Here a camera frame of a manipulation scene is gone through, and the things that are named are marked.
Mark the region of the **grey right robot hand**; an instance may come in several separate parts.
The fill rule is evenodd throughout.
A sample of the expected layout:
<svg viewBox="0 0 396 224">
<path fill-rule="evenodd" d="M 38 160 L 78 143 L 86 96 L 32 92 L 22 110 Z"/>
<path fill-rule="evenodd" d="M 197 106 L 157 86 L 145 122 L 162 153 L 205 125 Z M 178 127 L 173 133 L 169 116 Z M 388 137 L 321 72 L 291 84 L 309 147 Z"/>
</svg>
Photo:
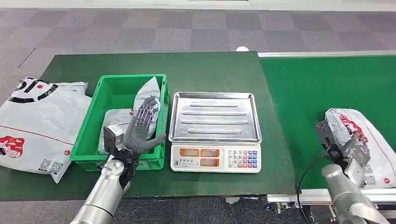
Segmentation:
<svg viewBox="0 0 396 224">
<path fill-rule="evenodd" d="M 341 152 L 346 162 L 343 169 L 344 174 L 358 187 L 362 188 L 364 183 L 364 168 L 370 160 L 369 148 L 363 134 L 351 136 L 351 138 L 341 148 Z"/>
</svg>

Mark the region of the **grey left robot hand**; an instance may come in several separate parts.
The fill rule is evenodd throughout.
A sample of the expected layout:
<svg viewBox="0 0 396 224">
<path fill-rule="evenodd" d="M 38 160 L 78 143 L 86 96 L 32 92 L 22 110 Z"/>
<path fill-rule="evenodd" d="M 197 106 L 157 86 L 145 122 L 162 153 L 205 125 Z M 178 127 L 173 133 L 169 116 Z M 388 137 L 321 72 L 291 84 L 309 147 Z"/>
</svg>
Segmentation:
<svg viewBox="0 0 396 224">
<path fill-rule="evenodd" d="M 146 98 L 138 109 L 133 110 L 132 119 L 124 134 L 123 146 L 136 154 L 147 153 L 165 141 L 166 135 L 160 134 L 148 140 L 150 124 L 155 119 L 159 106 L 155 96 Z"/>
</svg>

